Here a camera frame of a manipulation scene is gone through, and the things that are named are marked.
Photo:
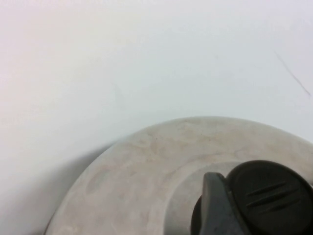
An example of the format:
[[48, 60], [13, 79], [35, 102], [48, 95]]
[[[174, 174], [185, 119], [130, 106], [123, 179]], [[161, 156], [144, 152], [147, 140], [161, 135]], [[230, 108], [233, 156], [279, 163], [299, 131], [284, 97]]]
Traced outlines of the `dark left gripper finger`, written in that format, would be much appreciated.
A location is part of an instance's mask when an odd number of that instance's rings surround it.
[[227, 193], [225, 177], [216, 172], [208, 172], [203, 177], [200, 234], [239, 234], [239, 224]]

